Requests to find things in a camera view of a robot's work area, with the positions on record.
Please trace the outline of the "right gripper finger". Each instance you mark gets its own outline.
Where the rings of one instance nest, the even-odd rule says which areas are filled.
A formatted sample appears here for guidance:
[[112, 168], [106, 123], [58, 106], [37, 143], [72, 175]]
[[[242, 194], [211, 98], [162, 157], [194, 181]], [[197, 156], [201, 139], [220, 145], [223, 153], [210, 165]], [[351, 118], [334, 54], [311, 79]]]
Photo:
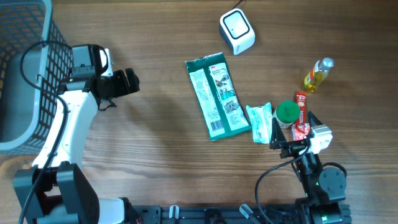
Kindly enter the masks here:
[[276, 117], [272, 119], [272, 134], [269, 144], [270, 149], [281, 149], [285, 147], [287, 140], [280, 128], [279, 122]]
[[307, 118], [310, 127], [323, 125], [323, 123], [311, 111], [307, 113]]

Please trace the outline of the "mint green wipes packet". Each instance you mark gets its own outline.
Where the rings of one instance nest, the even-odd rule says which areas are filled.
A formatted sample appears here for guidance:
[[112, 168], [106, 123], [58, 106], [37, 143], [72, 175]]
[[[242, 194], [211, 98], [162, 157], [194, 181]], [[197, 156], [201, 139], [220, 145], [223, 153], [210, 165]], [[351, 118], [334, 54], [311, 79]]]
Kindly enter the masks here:
[[272, 106], [268, 102], [262, 106], [246, 106], [252, 126], [252, 138], [256, 143], [269, 144], [272, 135]]

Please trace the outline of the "green white can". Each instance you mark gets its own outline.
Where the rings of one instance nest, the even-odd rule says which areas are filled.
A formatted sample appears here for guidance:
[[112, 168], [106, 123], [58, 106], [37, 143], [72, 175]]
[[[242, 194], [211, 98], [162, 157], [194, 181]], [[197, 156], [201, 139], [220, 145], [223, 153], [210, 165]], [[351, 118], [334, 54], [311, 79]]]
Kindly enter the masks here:
[[283, 101], [273, 112], [273, 117], [284, 129], [290, 127], [300, 117], [300, 107], [294, 101]]

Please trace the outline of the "red snack stick packet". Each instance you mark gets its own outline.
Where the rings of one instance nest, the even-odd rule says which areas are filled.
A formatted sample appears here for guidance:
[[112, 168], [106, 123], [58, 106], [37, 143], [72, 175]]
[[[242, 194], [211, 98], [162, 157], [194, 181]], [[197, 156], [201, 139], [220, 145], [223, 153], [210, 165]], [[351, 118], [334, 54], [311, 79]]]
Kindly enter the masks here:
[[305, 113], [306, 113], [306, 102], [307, 102], [307, 94], [301, 91], [298, 91], [296, 94], [296, 104], [299, 107], [299, 117], [295, 122], [296, 129], [300, 132], [304, 133], [305, 128]]

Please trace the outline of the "yellow oil bottle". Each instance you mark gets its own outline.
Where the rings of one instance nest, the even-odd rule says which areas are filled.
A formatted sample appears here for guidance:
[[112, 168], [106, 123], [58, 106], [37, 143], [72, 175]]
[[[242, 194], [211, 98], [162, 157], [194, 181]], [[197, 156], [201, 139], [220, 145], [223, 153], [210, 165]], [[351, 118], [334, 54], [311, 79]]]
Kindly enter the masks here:
[[306, 92], [314, 92], [322, 81], [328, 76], [330, 70], [334, 67], [334, 60], [326, 57], [318, 60], [311, 71], [303, 80], [303, 89]]

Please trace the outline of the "green 3M gloves package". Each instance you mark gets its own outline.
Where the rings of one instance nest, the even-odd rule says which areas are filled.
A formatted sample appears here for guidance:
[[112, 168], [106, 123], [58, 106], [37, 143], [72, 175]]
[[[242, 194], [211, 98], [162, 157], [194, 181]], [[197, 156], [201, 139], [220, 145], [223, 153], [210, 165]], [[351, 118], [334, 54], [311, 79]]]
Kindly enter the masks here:
[[228, 138], [251, 129], [222, 52], [186, 61], [185, 66], [210, 140]]

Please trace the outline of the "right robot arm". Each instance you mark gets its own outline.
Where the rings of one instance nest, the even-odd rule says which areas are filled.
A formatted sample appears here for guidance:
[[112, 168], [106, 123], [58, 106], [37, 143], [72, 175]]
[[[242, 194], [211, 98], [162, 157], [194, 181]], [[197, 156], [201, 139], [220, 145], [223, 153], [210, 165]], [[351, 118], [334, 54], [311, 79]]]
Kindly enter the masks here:
[[308, 112], [310, 130], [302, 140], [288, 142], [278, 121], [272, 120], [271, 149], [291, 157], [294, 171], [305, 192], [293, 204], [268, 205], [264, 211], [274, 223], [351, 223], [346, 194], [346, 169], [334, 162], [321, 163], [318, 154], [332, 140], [331, 129]]

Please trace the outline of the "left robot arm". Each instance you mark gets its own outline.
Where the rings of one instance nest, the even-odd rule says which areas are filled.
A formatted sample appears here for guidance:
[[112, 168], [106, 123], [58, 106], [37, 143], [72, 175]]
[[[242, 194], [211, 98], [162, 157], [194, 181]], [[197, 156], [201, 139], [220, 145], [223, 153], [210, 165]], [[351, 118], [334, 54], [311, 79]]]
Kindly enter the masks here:
[[55, 91], [41, 92], [57, 100], [47, 140], [30, 169], [17, 171], [14, 190], [22, 207], [19, 223], [142, 223], [126, 197], [98, 198], [81, 171], [90, 124], [114, 98], [139, 91], [134, 70], [110, 70], [105, 48], [71, 47], [73, 65]]

